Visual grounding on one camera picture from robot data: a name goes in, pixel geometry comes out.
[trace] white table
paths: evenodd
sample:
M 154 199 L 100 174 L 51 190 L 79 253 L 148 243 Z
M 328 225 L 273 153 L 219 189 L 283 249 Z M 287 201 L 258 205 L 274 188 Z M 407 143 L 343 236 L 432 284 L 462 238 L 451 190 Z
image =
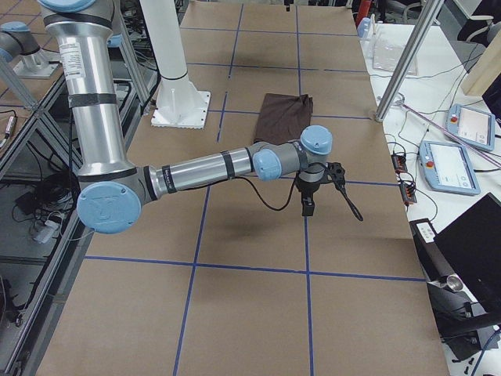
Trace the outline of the white table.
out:
M 387 39 L 394 45 L 404 45 L 413 29 L 412 25 L 380 24 L 378 27 L 380 28 L 377 32 L 378 38 Z M 368 49 L 366 48 L 367 42 L 361 43 L 366 56 L 366 66 L 369 73 L 371 75 L 376 74 L 380 76 L 390 76 L 390 72 L 373 69 L 373 61 L 368 57 L 369 54 L 366 53 L 368 52 Z M 411 78 L 431 76 L 442 71 L 447 71 L 461 64 L 440 27 L 433 26 L 430 29 L 420 51 L 417 54 L 416 61 L 418 75 L 408 75 L 407 79 L 400 88 L 400 92 L 405 96 L 405 103 L 419 112 L 431 113 L 437 110 L 449 110 L 452 105 L 452 98 L 454 96 L 454 92 L 456 91 L 456 86 L 460 83 L 460 81 L 462 81 L 462 78 L 466 73 L 463 66 L 457 67 L 448 73 L 440 74 L 433 78 Z M 371 84 L 376 98 L 383 95 L 389 80 L 390 78 L 382 78 L 375 75 L 371 77 Z M 469 104 L 475 103 L 479 100 L 481 100 L 481 97 L 465 96 L 461 88 L 459 88 L 457 90 L 454 103 Z M 472 105 L 472 107 L 488 111 L 488 108 L 483 101 Z M 444 126 L 447 112 L 437 112 L 436 114 L 429 114 L 426 116 L 434 118 L 435 122 Z M 401 107 L 392 107 L 388 112 L 387 117 L 384 119 L 384 131 L 388 135 L 396 137 L 396 141 L 401 143 L 407 152 L 416 152 L 417 148 L 413 144 L 398 137 L 398 132 L 401 130 L 404 120 L 405 111 Z M 413 114 L 408 113 L 407 121 L 401 136 L 418 145 L 423 136 L 424 139 L 427 140 L 451 142 L 450 139 L 433 127 L 430 127 L 430 131 L 425 135 L 426 128 L 427 126 L 423 121 Z M 501 134 L 498 126 L 496 126 L 496 134 Z M 394 141 L 392 136 L 387 136 L 387 140 L 388 142 Z M 388 146 L 390 151 L 392 151 L 394 144 L 389 144 Z M 401 148 L 396 146 L 395 151 L 401 151 Z M 501 154 L 501 141 L 499 140 L 496 140 L 494 153 Z M 494 168 L 494 166 L 490 165 L 487 161 L 484 161 L 477 155 L 469 153 L 469 156 L 475 169 Z M 407 156 L 407 165 L 409 171 L 416 178 L 417 188 L 428 194 L 437 203 L 438 214 L 433 221 L 433 225 L 438 232 L 442 231 L 448 224 L 453 222 L 488 192 L 492 192 L 496 197 L 501 198 L 501 171 L 478 173 L 477 179 L 481 187 L 481 194 L 470 197 L 450 193 L 440 193 L 430 190 L 424 180 L 420 167 L 418 167 L 416 163 L 415 154 Z M 416 195 L 418 203 L 410 205 L 407 213 L 409 221 L 422 218 L 431 219 L 435 213 L 434 204 L 423 194 L 418 192 Z M 463 374 L 465 364 L 452 363 L 450 361 L 453 358 L 452 352 L 448 346 L 444 346 L 444 348 L 446 355 L 449 358 L 448 363 L 451 374 Z M 485 354 L 476 375 L 487 373 L 501 373 L 501 350 L 491 350 Z

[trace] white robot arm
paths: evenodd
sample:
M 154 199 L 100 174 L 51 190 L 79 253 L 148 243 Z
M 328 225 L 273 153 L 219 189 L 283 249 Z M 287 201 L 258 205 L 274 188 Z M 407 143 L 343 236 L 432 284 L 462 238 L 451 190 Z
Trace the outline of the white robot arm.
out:
M 111 0 L 38 2 L 46 30 L 59 43 L 84 158 L 78 173 L 82 191 L 77 212 L 96 232 L 126 230 L 138 219 L 144 204 L 166 193 L 250 172 L 256 172 L 262 180 L 299 173 L 296 186 L 301 191 L 303 215 L 312 215 L 312 195 L 321 183 L 339 178 L 344 185 L 341 166 L 326 163 L 332 135 L 319 125 L 306 128 L 301 139 L 283 145 L 256 143 L 162 168 L 136 167 L 125 153 L 106 48 L 119 9 Z

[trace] red object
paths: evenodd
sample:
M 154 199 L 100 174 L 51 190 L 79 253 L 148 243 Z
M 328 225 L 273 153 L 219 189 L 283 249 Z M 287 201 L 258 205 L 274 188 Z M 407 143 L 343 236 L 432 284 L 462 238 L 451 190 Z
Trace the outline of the red object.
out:
M 363 0 L 359 6 L 359 14 L 357 14 L 357 19 L 355 20 L 355 26 L 358 27 L 362 22 L 364 17 L 369 15 L 370 5 L 372 4 L 372 0 Z

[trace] blue joint cap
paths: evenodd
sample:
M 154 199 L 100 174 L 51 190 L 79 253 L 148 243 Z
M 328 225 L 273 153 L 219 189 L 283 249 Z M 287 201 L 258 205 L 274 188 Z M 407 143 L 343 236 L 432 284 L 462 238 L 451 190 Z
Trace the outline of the blue joint cap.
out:
M 75 13 L 87 9 L 96 0 L 38 0 L 40 5 L 58 13 Z
M 141 201 L 124 184 L 98 182 L 86 186 L 77 201 L 80 220 L 97 233 L 120 233 L 141 214 Z
M 22 32 L 27 32 L 30 31 L 30 28 L 26 26 L 24 22 L 20 21 L 12 21 L 12 22 L 6 22 L 2 26 L 0 26 L 1 31 L 10 31 L 13 33 L 22 33 Z
M 332 134 L 321 125 L 310 125 L 301 133 L 301 143 L 313 154 L 329 154 L 332 150 L 332 141 Z
M 108 39 L 108 48 L 115 49 L 122 44 L 122 34 L 117 34 Z
M 0 56 L 3 57 L 7 63 L 10 63 L 14 59 L 9 51 L 5 51 L 4 49 L 0 49 Z
M 279 157 L 270 149 L 258 151 L 252 157 L 254 170 L 259 176 L 259 179 L 268 180 L 278 179 L 282 176 L 282 164 Z

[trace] table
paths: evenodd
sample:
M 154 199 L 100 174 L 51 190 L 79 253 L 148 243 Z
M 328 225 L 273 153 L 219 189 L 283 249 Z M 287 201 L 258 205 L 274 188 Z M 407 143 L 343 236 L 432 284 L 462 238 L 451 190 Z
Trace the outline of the table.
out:
M 351 11 L 192 2 L 182 38 L 207 124 L 144 117 L 136 164 L 244 146 L 266 92 L 308 93 L 365 220 L 328 186 L 310 219 L 241 181 L 147 205 L 92 239 L 38 374 L 446 374 Z M 251 179 L 274 205 L 291 184 Z
M 405 44 L 413 29 L 413 26 L 411 25 L 385 24 L 378 25 L 378 27 L 380 27 L 380 32 L 378 32 L 380 37 L 391 41 L 391 43 L 395 45 Z M 364 51 L 367 52 L 367 42 L 362 42 L 362 46 Z M 475 57 L 477 54 L 474 49 L 472 49 L 472 51 L 473 53 L 471 57 Z M 424 113 L 443 110 L 444 112 L 437 112 L 436 114 L 429 114 L 427 116 L 429 116 L 429 118 L 433 118 L 438 124 L 444 125 L 447 116 L 446 111 L 448 111 L 451 107 L 456 87 L 465 77 L 466 71 L 463 69 L 463 65 L 457 58 L 442 30 L 438 26 L 433 26 L 430 29 L 416 59 L 418 68 L 417 77 L 435 75 L 439 72 L 447 71 L 456 67 L 448 73 L 440 74 L 433 78 L 415 79 L 408 75 L 400 89 L 400 92 L 405 96 L 405 103 L 415 110 Z M 389 78 L 382 78 L 378 76 L 388 76 L 390 74 L 382 70 L 373 69 L 372 60 L 367 54 L 366 66 L 367 70 L 371 74 L 371 83 L 375 97 L 377 98 L 378 96 L 382 96 L 389 82 Z M 465 96 L 461 88 L 457 90 L 456 98 L 453 102 L 461 104 L 475 103 L 472 107 L 488 111 L 488 108 L 481 100 L 481 97 Z M 426 125 L 412 114 L 408 115 L 405 126 L 402 128 L 404 121 L 405 111 L 399 107 L 392 107 L 388 112 L 387 117 L 384 119 L 384 131 L 387 133 L 388 142 L 393 142 L 393 137 L 395 136 L 397 142 L 401 143 L 406 148 L 407 152 L 416 152 L 417 147 L 412 143 L 419 144 L 423 137 L 428 140 L 451 142 L 450 139 L 447 139 L 447 137 L 445 137 L 445 135 L 443 135 L 436 128 L 430 128 L 430 131 L 426 132 Z M 398 136 L 401 129 L 401 136 L 403 136 L 404 139 Z M 501 134 L 501 129 L 498 126 L 496 126 L 496 134 Z M 388 146 L 390 151 L 392 151 L 394 144 L 388 144 Z M 396 146 L 395 151 L 402 151 L 402 149 L 399 146 Z M 496 142 L 494 153 L 501 154 L 501 143 Z M 472 160 L 474 168 L 493 168 L 493 166 L 490 166 L 488 162 L 482 160 L 477 155 L 469 154 L 469 156 Z M 408 155 L 407 164 L 409 170 L 416 178 L 418 189 L 429 195 L 438 206 L 438 214 L 433 220 L 434 228 L 438 232 L 447 227 L 448 224 L 464 213 L 486 193 L 492 192 L 496 197 L 501 197 L 501 172 L 478 173 L 477 178 L 481 187 L 481 194 L 468 197 L 430 190 L 424 180 L 422 171 L 417 167 L 415 154 Z M 422 218 L 431 219 L 435 213 L 434 204 L 422 193 L 418 192 L 416 195 L 418 203 L 409 207 L 409 211 L 407 213 L 409 221 Z M 447 350 L 447 353 L 449 354 L 449 360 L 452 359 L 450 350 Z M 501 363 L 499 362 L 500 353 L 501 352 L 499 350 L 489 351 L 485 359 L 482 360 L 482 367 L 478 370 L 479 374 L 482 370 L 485 370 L 484 373 L 495 374 L 496 371 L 499 372 L 499 370 L 501 370 Z M 449 361 L 449 369 L 452 373 L 462 372 L 464 368 L 464 364 L 455 364 Z

